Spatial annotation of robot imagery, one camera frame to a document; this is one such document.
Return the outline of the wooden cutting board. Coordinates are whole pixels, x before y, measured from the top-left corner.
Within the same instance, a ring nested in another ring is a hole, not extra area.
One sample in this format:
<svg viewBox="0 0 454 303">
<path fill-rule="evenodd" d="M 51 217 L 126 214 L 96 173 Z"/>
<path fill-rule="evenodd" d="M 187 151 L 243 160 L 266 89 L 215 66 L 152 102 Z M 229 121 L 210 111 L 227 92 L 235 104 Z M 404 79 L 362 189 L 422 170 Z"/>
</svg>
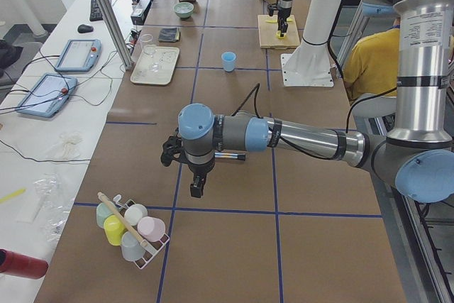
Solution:
<svg viewBox="0 0 454 303">
<path fill-rule="evenodd" d="M 259 28 L 259 42 L 261 48 L 273 48 L 273 49 L 287 49 L 297 48 L 300 45 L 300 38 L 297 30 L 296 19 L 292 14 L 290 17 L 294 19 L 294 22 L 287 23 L 287 36 L 285 39 L 278 39 L 276 37 L 277 24 L 266 23 L 265 20 L 276 18 L 277 15 L 258 15 L 258 28 Z"/>
</svg>

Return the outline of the red bottle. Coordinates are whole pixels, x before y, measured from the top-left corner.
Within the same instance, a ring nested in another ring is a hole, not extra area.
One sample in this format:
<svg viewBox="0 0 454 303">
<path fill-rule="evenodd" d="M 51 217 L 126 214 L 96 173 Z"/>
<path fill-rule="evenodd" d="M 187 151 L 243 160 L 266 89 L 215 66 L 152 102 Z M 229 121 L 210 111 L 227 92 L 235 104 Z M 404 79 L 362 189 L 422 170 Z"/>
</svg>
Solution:
<svg viewBox="0 0 454 303">
<path fill-rule="evenodd" d="M 1 274 L 39 279 L 48 270 L 45 260 L 1 249 Z"/>
</svg>

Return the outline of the person in yellow shirt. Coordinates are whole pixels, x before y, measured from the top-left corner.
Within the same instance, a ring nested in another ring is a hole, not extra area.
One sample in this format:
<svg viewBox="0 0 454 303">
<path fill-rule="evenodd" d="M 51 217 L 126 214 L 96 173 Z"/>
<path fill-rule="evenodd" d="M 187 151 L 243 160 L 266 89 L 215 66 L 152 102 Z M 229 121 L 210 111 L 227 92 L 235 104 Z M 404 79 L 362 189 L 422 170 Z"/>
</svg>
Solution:
<svg viewBox="0 0 454 303">
<path fill-rule="evenodd" d="M 361 38 L 343 68 L 343 83 L 351 103 L 364 94 L 397 94 L 400 18 L 393 26 Z"/>
</svg>

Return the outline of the yellow plastic knife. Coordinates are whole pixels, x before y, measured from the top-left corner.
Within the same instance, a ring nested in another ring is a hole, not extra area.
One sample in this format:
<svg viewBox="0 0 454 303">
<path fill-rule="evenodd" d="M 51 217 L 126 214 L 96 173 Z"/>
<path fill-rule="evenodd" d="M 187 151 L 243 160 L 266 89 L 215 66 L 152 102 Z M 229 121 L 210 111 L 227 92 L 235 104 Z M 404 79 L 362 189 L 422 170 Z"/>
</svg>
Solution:
<svg viewBox="0 0 454 303">
<path fill-rule="evenodd" d="M 269 20 L 265 20 L 266 23 L 276 23 L 276 24 L 279 24 L 279 19 L 278 17 L 276 18 L 271 18 Z M 289 17 L 289 18 L 286 18 L 285 21 L 283 21 L 285 23 L 292 23 L 294 22 L 294 19 L 292 17 Z"/>
</svg>

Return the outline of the grey folded cloth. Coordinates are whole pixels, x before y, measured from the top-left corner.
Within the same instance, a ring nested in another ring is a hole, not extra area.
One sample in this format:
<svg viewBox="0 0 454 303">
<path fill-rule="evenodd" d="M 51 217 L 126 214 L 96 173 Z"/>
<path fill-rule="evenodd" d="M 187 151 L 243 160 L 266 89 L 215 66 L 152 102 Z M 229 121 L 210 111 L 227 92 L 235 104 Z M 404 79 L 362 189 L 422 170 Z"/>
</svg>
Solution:
<svg viewBox="0 0 454 303">
<path fill-rule="evenodd" d="M 162 28 L 160 30 L 158 41 L 161 43 L 176 43 L 180 38 L 180 29 L 178 27 Z"/>
</svg>

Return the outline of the light blue cup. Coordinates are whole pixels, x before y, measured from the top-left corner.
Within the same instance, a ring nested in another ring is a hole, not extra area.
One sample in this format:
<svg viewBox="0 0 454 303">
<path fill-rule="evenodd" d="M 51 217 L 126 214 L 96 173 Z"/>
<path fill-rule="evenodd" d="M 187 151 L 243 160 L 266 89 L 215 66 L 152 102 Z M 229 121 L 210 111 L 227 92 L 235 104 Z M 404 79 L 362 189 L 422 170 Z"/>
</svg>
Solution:
<svg viewBox="0 0 454 303">
<path fill-rule="evenodd" d="M 236 67 L 236 54 L 231 51 L 226 51 L 221 54 L 221 60 L 223 64 L 223 69 L 226 72 L 234 71 Z"/>
</svg>

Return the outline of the blue teach pendant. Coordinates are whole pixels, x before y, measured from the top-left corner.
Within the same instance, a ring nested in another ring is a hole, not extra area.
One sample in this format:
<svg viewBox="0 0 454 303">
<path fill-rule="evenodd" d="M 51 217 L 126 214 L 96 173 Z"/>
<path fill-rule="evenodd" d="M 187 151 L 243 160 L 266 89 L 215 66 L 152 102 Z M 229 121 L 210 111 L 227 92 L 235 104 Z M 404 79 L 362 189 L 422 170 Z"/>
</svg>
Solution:
<svg viewBox="0 0 454 303">
<path fill-rule="evenodd" d="M 77 83 L 76 77 L 45 73 L 18 104 L 16 111 L 50 118 L 63 107 Z"/>
<path fill-rule="evenodd" d="M 57 72 L 86 73 L 97 63 L 101 54 L 99 39 L 70 39 L 56 65 Z"/>
</svg>

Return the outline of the aluminium frame post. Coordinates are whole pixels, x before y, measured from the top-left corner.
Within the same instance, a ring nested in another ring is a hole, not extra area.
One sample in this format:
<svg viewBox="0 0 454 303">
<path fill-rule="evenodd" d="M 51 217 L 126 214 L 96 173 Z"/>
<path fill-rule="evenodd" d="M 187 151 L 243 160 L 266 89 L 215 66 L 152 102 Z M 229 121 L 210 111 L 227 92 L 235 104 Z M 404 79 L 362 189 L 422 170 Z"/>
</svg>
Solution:
<svg viewBox="0 0 454 303">
<path fill-rule="evenodd" d="M 130 70 L 133 67 L 133 61 L 131 55 L 126 47 L 126 43 L 123 39 L 120 26 L 115 17 L 114 10 L 109 0 L 97 0 L 101 9 L 104 22 L 109 31 L 111 39 L 115 45 L 115 48 L 121 58 L 125 70 Z"/>
</svg>

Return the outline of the clear wine glass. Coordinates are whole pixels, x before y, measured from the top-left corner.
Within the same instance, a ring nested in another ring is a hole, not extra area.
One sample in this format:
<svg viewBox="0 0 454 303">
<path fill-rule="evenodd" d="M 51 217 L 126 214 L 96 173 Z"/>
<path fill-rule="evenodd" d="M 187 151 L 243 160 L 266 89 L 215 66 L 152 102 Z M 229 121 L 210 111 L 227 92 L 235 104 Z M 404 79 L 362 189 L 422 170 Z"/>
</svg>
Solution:
<svg viewBox="0 0 454 303">
<path fill-rule="evenodd" d="M 150 57 L 154 57 L 154 54 L 156 52 L 156 45 L 154 44 L 153 36 L 151 34 L 141 34 L 139 37 L 139 41 L 143 53 Z M 158 72 L 160 66 L 157 62 L 153 62 L 149 66 L 149 69 L 152 72 Z"/>
</svg>

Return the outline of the cream serving tray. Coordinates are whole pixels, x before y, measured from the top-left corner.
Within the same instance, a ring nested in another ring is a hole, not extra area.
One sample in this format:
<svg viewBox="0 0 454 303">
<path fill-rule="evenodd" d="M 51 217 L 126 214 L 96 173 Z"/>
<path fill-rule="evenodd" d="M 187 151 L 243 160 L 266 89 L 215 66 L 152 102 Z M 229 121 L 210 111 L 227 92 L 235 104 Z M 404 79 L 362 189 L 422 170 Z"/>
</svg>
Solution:
<svg viewBox="0 0 454 303">
<path fill-rule="evenodd" d="M 165 86 L 173 76 L 179 48 L 153 46 L 154 53 L 141 53 L 131 74 L 130 81 L 134 84 Z"/>
</svg>

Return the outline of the near blue teach pendant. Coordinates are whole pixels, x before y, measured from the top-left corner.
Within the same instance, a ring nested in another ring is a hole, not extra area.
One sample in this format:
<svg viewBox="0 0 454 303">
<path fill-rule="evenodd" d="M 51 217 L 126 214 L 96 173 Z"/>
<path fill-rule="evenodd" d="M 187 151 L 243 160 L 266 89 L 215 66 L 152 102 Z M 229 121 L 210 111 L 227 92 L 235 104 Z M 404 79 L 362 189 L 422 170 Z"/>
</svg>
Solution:
<svg viewBox="0 0 454 303">
<path fill-rule="evenodd" d="M 45 73 L 18 104 L 16 111 L 50 118 L 63 107 L 77 83 L 76 77 Z"/>
</svg>

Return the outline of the pink cup in rack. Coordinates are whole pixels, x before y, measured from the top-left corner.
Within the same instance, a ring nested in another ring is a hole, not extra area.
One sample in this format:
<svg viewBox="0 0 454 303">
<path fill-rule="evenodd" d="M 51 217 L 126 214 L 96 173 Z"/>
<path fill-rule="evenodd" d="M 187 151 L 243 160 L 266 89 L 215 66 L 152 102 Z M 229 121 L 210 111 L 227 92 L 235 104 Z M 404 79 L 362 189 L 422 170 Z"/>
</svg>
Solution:
<svg viewBox="0 0 454 303">
<path fill-rule="evenodd" d="M 162 219 L 145 216 L 137 225 L 138 233 L 150 242 L 159 241 L 165 234 L 165 222 Z"/>
</svg>

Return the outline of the green cup in rack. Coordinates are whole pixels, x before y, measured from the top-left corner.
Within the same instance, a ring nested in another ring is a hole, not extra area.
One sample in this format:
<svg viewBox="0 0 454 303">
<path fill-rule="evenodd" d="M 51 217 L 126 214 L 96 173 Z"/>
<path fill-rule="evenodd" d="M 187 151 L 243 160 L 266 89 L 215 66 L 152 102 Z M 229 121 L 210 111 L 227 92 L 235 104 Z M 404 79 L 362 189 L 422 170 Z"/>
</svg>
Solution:
<svg viewBox="0 0 454 303">
<path fill-rule="evenodd" d="M 112 211 L 105 205 L 105 203 L 101 202 L 96 207 L 96 224 L 99 228 L 104 227 L 104 222 L 107 218 L 112 215 Z"/>
</svg>

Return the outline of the black keyboard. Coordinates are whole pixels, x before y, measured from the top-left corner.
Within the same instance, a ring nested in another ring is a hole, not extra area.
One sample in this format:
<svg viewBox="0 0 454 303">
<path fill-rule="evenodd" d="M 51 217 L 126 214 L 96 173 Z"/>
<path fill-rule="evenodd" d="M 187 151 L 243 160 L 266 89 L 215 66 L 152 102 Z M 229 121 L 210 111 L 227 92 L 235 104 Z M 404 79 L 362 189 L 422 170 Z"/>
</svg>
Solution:
<svg viewBox="0 0 454 303">
<path fill-rule="evenodd" d="M 90 15 L 89 15 L 89 20 L 91 22 L 95 21 L 102 21 L 103 20 L 103 15 L 101 12 L 100 5 L 97 0 L 91 0 L 90 2 Z"/>
</svg>

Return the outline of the grey cup in rack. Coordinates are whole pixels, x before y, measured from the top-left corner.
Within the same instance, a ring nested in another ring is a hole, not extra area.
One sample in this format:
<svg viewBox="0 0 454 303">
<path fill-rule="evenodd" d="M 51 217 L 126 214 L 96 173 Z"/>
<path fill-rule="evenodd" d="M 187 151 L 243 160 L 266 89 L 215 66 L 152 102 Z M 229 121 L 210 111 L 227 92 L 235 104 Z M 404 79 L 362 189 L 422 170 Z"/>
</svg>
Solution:
<svg viewBox="0 0 454 303">
<path fill-rule="evenodd" d="M 136 238 L 127 231 L 121 238 L 121 252 L 125 260 L 134 262 L 144 256 L 145 249 L 142 248 Z"/>
</svg>

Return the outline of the yellow cup in rack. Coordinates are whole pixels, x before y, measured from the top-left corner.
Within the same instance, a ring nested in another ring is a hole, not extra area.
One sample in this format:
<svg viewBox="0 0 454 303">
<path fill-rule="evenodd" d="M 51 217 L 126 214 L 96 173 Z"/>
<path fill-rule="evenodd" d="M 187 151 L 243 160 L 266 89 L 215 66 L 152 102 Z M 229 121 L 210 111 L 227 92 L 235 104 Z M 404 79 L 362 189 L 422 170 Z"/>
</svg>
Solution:
<svg viewBox="0 0 454 303">
<path fill-rule="evenodd" d="M 121 223 L 116 215 L 112 214 L 104 220 L 103 229 L 107 241 L 111 245 L 121 245 L 121 239 L 123 234 L 126 232 L 126 227 Z"/>
</svg>

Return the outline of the green bowl of ice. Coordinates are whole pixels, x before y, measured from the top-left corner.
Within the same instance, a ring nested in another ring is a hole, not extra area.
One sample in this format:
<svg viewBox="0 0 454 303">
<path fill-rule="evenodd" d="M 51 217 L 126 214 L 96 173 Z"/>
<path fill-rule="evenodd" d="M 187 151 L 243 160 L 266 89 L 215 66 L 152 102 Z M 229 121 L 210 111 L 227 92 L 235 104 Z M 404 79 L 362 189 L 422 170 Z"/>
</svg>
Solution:
<svg viewBox="0 0 454 303">
<path fill-rule="evenodd" d="M 173 6 L 174 13 L 181 19 L 187 19 L 194 13 L 194 5 L 189 2 L 179 2 Z"/>
</svg>

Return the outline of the steel muddler with black cap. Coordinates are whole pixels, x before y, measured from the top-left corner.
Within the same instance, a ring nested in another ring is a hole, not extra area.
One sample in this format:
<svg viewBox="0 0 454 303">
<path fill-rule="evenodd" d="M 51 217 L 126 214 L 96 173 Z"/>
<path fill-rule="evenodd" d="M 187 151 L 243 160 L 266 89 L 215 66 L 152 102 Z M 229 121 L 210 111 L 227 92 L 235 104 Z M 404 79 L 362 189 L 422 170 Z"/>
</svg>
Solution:
<svg viewBox="0 0 454 303">
<path fill-rule="evenodd" d="M 224 160 L 239 160 L 245 161 L 246 154 L 245 153 L 222 153 L 222 152 L 215 152 L 215 158 L 224 159 Z"/>
</svg>

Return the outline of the black computer mouse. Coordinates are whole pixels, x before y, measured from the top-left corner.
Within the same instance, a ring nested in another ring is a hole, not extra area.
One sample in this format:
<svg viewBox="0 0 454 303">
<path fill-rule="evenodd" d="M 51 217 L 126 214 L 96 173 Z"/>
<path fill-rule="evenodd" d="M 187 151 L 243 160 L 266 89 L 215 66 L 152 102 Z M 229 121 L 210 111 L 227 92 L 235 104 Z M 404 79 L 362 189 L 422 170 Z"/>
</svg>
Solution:
<svg viewBox="0 0 454 303">
<path fill-rule="evenodd" d="M 78 33 L 91 33 L 94 31 L 94 28 L 87 24 L 81 24 L 77 27 Z"/>
</svg>

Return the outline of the far blue teach pendant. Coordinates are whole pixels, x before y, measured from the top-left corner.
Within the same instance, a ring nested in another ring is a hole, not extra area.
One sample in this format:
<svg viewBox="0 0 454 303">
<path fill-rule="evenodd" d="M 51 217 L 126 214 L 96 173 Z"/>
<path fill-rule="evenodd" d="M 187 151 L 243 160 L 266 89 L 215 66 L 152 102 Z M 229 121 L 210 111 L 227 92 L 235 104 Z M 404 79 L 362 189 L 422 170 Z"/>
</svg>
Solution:
<svg viewBox="0 0 454 303">
<path fill-rule="evenodd" d="M 101 54 L 99 39 L 70 39 L 56 65 L 57 72 L 86 73 L 97 63 Z"/>
</svg>

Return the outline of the yellow lemon half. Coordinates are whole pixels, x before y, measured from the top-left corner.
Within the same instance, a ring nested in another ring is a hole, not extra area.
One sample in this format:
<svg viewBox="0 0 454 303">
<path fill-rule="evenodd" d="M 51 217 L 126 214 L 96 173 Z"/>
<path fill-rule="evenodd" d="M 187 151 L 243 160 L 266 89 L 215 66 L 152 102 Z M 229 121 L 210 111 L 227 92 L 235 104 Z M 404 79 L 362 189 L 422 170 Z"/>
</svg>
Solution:
<svg viewBox="0 0 454 303">
<path fill-rule="evenodd" d="M 278 39 L 285 39 L 286 36 L 287 36 L 286 33 L 283 33 L 283 32 L 281 32 L 281 31 L 277 31 L 277 32 L 276 32 L 276 37 L 277 37 Z"/>
</svg>

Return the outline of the white cup in rack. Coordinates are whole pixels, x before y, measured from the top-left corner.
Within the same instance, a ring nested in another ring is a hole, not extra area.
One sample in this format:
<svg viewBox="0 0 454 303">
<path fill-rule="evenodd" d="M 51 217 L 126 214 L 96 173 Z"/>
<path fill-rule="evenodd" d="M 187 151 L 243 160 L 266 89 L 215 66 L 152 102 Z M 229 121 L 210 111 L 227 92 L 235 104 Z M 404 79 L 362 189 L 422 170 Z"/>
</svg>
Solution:
<svg viewBox="0 0 454 303">
<path fill-rule="evenodd" d="M 125 220 L 131 225 L 136 226 L 138 222 L 148 215 L 148 210 L 142 204 L 132 204 L 124 213 Z"/>
</svg>

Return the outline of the white cup rack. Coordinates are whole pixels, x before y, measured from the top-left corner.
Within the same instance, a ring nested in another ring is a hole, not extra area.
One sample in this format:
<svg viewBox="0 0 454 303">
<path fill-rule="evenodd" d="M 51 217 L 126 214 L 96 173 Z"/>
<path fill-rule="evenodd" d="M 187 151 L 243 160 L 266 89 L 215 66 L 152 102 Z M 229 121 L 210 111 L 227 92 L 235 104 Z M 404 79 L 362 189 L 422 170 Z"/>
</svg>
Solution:
<svg viewBox="0 0 454 303">
<path fill-rule="evenodd" d="M 131 226 L 124 218 L 124 213 L 129 206 L 132 204 L 138 204 L 134 202 L 132 199 L 127 200 L 126 202 L 121 202 L 121 195 L 116 195 L 113 199 L 109 199 L 104 193 L 98 193 L 98 198 L 100 203 L 103 202 L 107 207 L 112 211 L 114 215 L 118 217 L 121 223 L 126 227 L 126 232 L 129 231 L 139 242 L 140 246 L 145 249 L 144 256 L 134 262 L 130 262 L 135 264 L 135 266 L 139 269 L 145 268 L 155 256 L 164 249 L 164 247 L 169 243 L 170 237 L 167 235 L 166 231 L 164 236 L 156 242 L 150 242 L 142 237 L 138 233 L 137 225 Z"/>
</svg>

